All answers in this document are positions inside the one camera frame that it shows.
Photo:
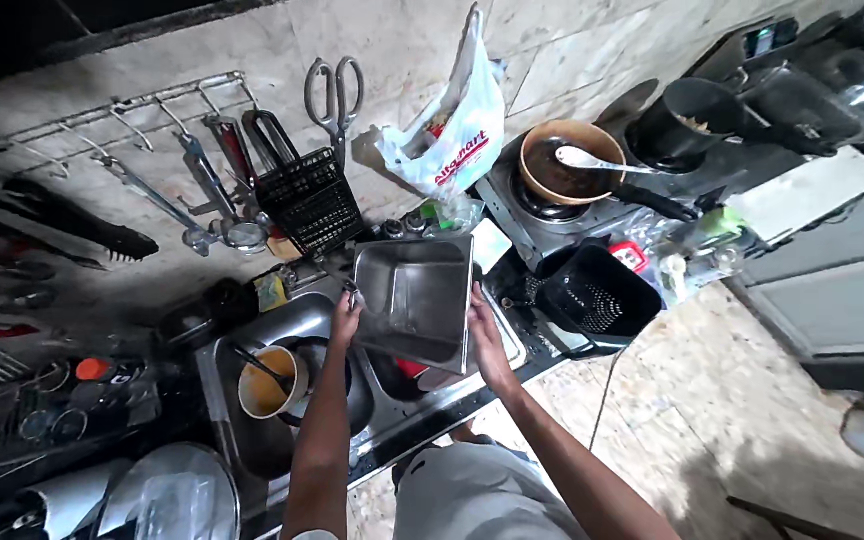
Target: stove burner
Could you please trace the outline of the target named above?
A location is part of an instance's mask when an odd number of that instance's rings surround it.
[[[525,180],[518,172],[512,173],[510,182],[515,201],[529,215],[546,223],[569,223],[582,217],[591,206],[591,204],[570,205],[546,201],[538,193],[526,187]]]
[[[625,129],[625,140],[629,145],[629,151],[646,166],[650,166],[666,174],[677,175],[689,174],[706,162],[705,152],[696,155],[686,155],[684,157],[654,157],[649,155],[648,152],[639,147],[639,137],[633,126],[636,126],[636,124],[632,123]]]

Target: white plastic bag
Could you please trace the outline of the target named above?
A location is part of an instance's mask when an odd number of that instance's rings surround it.
[[[438,201],[489,172],[505,138],[505,101],[482,41],[482,20],[473,4],[448,87],[408,129],[382,128],[375,142],[386,168]]]

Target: hand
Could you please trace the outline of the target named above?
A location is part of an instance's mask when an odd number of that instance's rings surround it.
[[[482,286],[477,282],[472,285],[468,330],[475,337],[479,373],[482,374],[486,385],[500,398],[517,387],[521,388],[519,379],[509,366],[505,347],[502,346],[502,336],[498,332],[496,315],[482,296]]]
[[[362,304],[358,303],[354,309],[349,308],[349,299],[352,295],[349,291],[342,291],[338,305],[332,313],[332,336],[335,341],[349,347],[353,342],[355,332],[359,330],[359,315],[362,313]]]

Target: wall hook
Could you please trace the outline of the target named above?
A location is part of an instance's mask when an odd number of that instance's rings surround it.
[[[54,176],[61,178],[63,180],[68,180],[68,178],[69,178],[69,166],[66,163],[63,163],[63,162],[59,161],[58,159],[55,159],[51,155],[47,155],[46,153],[42,153],[39,150],[36,150],[35,148],[29,146],[28,144],[26,144],[22,141],[10,138],[8,140],[8,142],[14,146],[18,146],[18,147],[26,150],[30,154],[33,154],[35,156],[39,156],[43,160],[46,160],[46,161],[52,163],[52,165],[55,166],[55,168],[58,170],[57,173],[53,173]]]
[[[258,99],[256,99],[256,94],[252,92],[252,89],[249,88],[249,82],[246,80],[246,74],[241,71],[233,71],[232,74],[239,80],[239,85],[242,85],[242,90],[246,92],[246,96],[248,96],[248,100],[252,102],[252,108],[256,111],[262,109],[261,106],[258,105]]]
[[[110,106],[108,108],[108,113],[115,117],[115,119],[119,122],[125,124],[126,128],[128,128],[132,133],[138,135],[138,137],[142,140],[142,144],[144,145],[144,147],[140,146],[139,148],[142,148],[143,150],[148,150],[149,152],[155,152],[156,149],[152,147],[152,142],[149,140],[149,137],[145,136],[145,133],[143,133],[136,126],[133,126],[132,124],[127,122],[126,119],[123,118],[122,115],[115,110],[116,107],[118,107],[117,104]]]
[[[204,80],[200,81],[198,85],[196,85],[196,90],[199,94],[201,94],[201,99],[205,100],[205,103],[207,103],[212,112],[215,113],[215,116],[222,117],[222,110],[220,110],[218,106],[212,103],[212,99],[209,97],[209,94],[207,94],[206,91],[202,88],[202,84],[204,82]]]
[[[100,154],[102,154],[102,157],[103,157],[103,158],[108,158],[108,157],[109,157],[109,152],[106,152],[106,149],[105,149],[105,148],[103,148],[103,147],[99,146],[98,144],[92,142],[91,140],[87,139],[84,135],[80,134],[77,130],[68,127],[68,126],[66,125],[65,122],[58,122],[58,127],[61,128],[61,129],[66,130],[66,132],[68,132],[68,133],[74,135],[74,136],[75,136],[76,138],[78,138],[80,141],[82,141],[82,142],[84,142],[85,144],[87,144],[87,145],[91,146],[92,148],[96,149]]]
[[[172,118],[172,121],[178,126],[179,129],[182,130],[182,134],[184,136],[189,137],[192,135],[192,133],[190,133],[189,130],[186,129],[186,124],[183,124],[183,121],[180,120],[178,116],[175,116],[172,111],[169,110],[168,106],[165,106],[165,102],[163,102],[159,96],[155,96],[155,103],[157,103],[158,106],[162,108],[162,111],[164,111],[165,114],[169,116],[169,118]]]

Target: orange bottle cap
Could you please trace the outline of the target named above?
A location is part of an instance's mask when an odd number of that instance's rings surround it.
[[[79,381],[98,381],[102,375],[109,371],[113,364],[99,358],[86,358],[78,362],[75,368],[75,376]]]

